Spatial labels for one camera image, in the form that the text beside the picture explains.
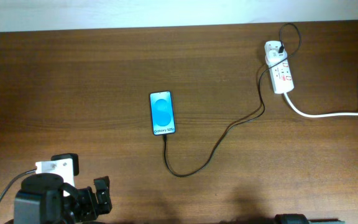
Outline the blue Samsung smartphone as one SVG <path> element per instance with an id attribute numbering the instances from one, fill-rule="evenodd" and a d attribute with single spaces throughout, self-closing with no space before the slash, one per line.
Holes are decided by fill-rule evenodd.
<path id="1" fill-rule="evenodd" d="M 175 133 L 172 93 L 170 91 L 153 92 L 149 95 L 149 100 L 153 134 L 160 136 Z"/>

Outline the white power extension strip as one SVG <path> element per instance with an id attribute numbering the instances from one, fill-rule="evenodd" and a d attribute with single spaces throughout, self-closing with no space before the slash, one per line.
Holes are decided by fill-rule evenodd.
<path id="1" fill-rule="evenodd" d="M 279 62 L 277 58 L 270 60 L 268 57 L 265 57 L 265 60 L 269 67 L 274 93 L 283 94 L 292 91 L 294 84 L 288 60 Z"/>

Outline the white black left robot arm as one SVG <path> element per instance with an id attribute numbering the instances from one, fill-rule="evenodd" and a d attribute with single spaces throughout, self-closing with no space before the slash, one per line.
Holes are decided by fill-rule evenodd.
<path id="1" fill-rule="evenodd" d="M 77 189 L 57 174 L 35 174 L 21 182 L 14 199 L 13 224 L 83 223 L 112 210 L 108 176 L 91 187 Z"/>

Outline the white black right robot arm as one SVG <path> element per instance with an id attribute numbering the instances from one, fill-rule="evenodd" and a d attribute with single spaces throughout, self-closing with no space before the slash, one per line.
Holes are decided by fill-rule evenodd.
<path id="1" fill-rule="evenodd" d="M 274 224 L 346 224 L 340 220 L 309 220 L 303 214 L 281 214 L 276 215 Z"/>

